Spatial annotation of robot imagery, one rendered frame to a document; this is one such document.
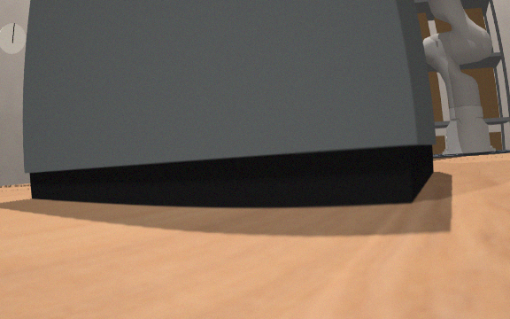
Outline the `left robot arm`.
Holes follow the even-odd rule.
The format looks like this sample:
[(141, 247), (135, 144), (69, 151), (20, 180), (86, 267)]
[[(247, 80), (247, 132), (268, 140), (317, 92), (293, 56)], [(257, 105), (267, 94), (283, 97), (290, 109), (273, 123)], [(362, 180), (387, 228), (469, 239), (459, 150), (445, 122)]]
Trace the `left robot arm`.
[[(465, 13), (460, 0), (428, 0), (435, 18), (448, 22), (452, 31), (425, 38), (426, 61), (442, 76), (449, 102), (450, 123), (446, 128), (445, 154), (495, 152), (476, 80), (460, 71), (463, 64), (491, 55), (492, 40)], [(458, 106), (458, 107), (457, 107)]]

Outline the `grey cabinet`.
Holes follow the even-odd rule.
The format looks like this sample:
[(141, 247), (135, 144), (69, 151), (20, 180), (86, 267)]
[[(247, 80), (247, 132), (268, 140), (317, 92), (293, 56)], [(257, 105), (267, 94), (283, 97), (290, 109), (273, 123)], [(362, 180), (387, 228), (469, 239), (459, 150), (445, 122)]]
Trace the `grey cabinet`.
[(433, 144), (414, 0), (30, 0), (32, 199), (410, 204)]

